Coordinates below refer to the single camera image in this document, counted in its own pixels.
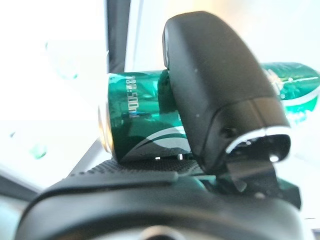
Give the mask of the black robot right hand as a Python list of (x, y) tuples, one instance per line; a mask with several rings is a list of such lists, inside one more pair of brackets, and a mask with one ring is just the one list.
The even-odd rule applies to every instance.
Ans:
[(291, 128), (274, 87), (219, 17), (167, 20), (164, 71), (109, 74), (111, 154), (25, 209), (17, 240), (312, 240), (297, 186), (277, 177)]

